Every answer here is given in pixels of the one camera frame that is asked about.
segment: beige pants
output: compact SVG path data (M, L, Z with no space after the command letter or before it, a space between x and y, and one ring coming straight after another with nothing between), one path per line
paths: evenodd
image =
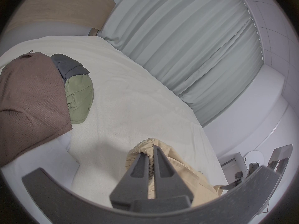
M207 178L200 172L194 170L187 164L177 152L169 145L162 141L151 138L140 142L135 148L129 151L126 159L126 169L132 165L139 153L144 153L149 157L149 191L148 198L155 198L155 184L154 184L154 148L159 146L164 154L167 156L174 169L183 179L187 187L194 195L192 207L207 203L222 194L221 186L212 186L208 183Z

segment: bed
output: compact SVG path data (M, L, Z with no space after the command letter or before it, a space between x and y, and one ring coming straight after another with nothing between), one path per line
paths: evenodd
M97 36L51 36L23 42L0 57L0 71L30 50L49 56L65 54L90 71L94 101L87 119L72 125L68 150L80 164L69 187L73 192L111 207L109 194L126 171L128 151L147 138L171 145L210 184L227 184L191 108L108 42ZM11 186L9 175L14 174L3 175Z

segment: curtain fold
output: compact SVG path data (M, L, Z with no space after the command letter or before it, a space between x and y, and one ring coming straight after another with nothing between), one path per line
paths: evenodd
M122 0L101 36L187 103L204 125L263 64L242 0Z

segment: folded clothing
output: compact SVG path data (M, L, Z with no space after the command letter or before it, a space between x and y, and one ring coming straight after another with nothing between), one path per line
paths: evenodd
M0 75L0 166L72 129L64 84L49 56L23 54Z
M176 172L193 193L194 199L192 207L214 200L222 194L220 185L212 186L209 184L207 178L201 172L196 171L186 163L171 146L158 139L151 138L140 142L135 148L130 150L126 159L126 169L128 170L139 153L144 153L149 157L148 199L155 198L154 145L161 148Z
M65 95L71 123L84 122L94 99L92 79L88 75L72 76L65 83Z
M51 56L51 59L59 70L64 83L72 76L89 74L89 71L80 62L66 55L54 54Z

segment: green garment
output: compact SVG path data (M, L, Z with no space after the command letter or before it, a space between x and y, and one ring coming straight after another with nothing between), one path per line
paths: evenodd
M94 98L91 78L88 75L77 75L67 79L65 83L65 95L71 123L83 123L89 113Z

